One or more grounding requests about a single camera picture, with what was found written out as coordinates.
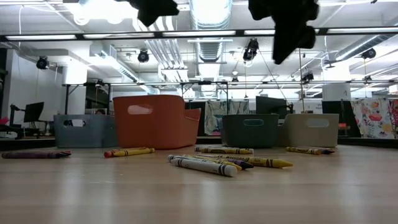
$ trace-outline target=purple crayon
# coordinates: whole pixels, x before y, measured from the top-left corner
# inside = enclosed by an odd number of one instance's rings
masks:
[[[212,156],[207,156],[207,155],[200,155],[200,156],[202,156],[202,157],[214,158],[214,157],[212,157]],[[237,160],[237,159],[224,159],[224,160],[226,160],[226,161],[228,161],[228,162],[233,162],[234,164],[236,164],[236,165],[242,167],[242,170],[244,170],[244,169],[249,169],[249,168],[253,168],[253,167],[254,167],[252,164],[250,164],[250,163],[248,163],[248,162],[240,161],[240,160]]]

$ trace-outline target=beige bin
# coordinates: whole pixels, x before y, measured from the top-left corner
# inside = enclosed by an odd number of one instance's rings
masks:
[[[339,114],[288,114],[278,146],[336,147]]]

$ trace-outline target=floral curtain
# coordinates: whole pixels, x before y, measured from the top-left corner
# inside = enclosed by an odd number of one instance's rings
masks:
[[[363,138],[395,138],[395,122],[390,100],[363,99],[352,101],[351,106]]]

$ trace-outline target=crayon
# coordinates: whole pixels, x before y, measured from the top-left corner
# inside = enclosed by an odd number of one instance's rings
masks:
[[[121,157],[121,156],[134,156],[147,153],[153,153],[155,149],[153,148],[131,148],[131,149],[120,149],[104,152],[105,158],[110,157]]]
[[[286,147],[286,151],[313,154],[313,155],[322,154],[321,149],[311,149],[311,148],[304,148],[304,147]]]
[[[201,152],[201,149],[241,149],[236,147],[224,147],[224,146],[195,146],[195,152]],[[254,149],[245,149],[251,151],[254,154]]]
[[[238,165],[236,165],[233,162],[228,162],[228,161],[225,161],[225,160],[222,160],[222,159],[202,157],[202,156],[194,156],[194,155],[184,155],[184,156],[188,157],[188,158],[201,159],[201,160],[206,160],[206,161],[213,161],[213,162],[218,163],[218,164],[235,166],[237,168],[237,170],[242,170],[241,166],[238,166]]]
[[[214,158],[213,156],[208,156],[208,155],[200,155],[200,156]],[[233,162],[234,164],[242,167],[242,170],[250,169],[250,168],[254,167],[252,164],[250,164],[248,162],[240,161],[240,160],[237,160],[237,159],[223,159],[223,160],[226,160],[228,162]]]
[[[212,164],[209,162],[200,162],[190,159],[172,159],[171,163],[175,166],[184,167],[193,170],[200,170],[212,174],[219,174],[227,177],[235,177],[238,173],[236,167],[222,164]]]
[[[250,150],[246,149],[200,149],[201,153],[219,153],[219,154],[252,154]]]
[[[293,166],[292,163],[287,161],[282,161],[280,159],[265,159],[265,158],[253,158],[253,157],[242,157],[242,156],[214,156],[216,158],[223,159],[238,159],[244,162],[248,162],[253,166],[262,167],[273,167],[273,168],[283,168]]]
[[[59,159],[71,155],[70,151],[4,152],[3,159]]]
[[[228,162],[228,161],[222,161],[222,160],[216,160],[216,159],[202,159],[199,157],[192,157],[192,156],[188,156],[188,155],[184,155],[184,156],[173,156],[173,155],[169,155],[167,157],[167,159],[169,160],[169,162],[172,159],[190,159],[190,160],[194,160],[194,161],[200,161],[200,162],[209,162],[209,163],[213,163],[213,164],[223,164],[223,165],[230,165],[230,166],[235,166],[237,170],[242,170],[242,167],[235,165],[233,162]]]

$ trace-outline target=computer monitor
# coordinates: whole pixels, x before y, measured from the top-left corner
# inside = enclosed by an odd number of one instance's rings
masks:
[[[285,99],[256,96],[257,114],[279,114],[279,119],[285,119],[287,115],[287,103]]]
[[[44,102],[32,103],[26,105],[24,122],[29,123],[29,122],[39,121],[40,115],[43,112],[43,108],[44,108]]]

